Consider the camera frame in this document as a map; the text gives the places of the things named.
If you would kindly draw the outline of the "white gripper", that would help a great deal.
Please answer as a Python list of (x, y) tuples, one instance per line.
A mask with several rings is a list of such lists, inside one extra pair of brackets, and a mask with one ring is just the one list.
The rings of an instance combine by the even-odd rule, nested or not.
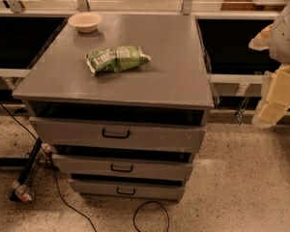
[(269, 49), (270, 57), (281, 64), (262, 77), (261, 100), (252, 124), (257, 128), (274, 126), (290, 109), (290, 1), (272, 24), (262, 29), (248, 44), (253, 50)]

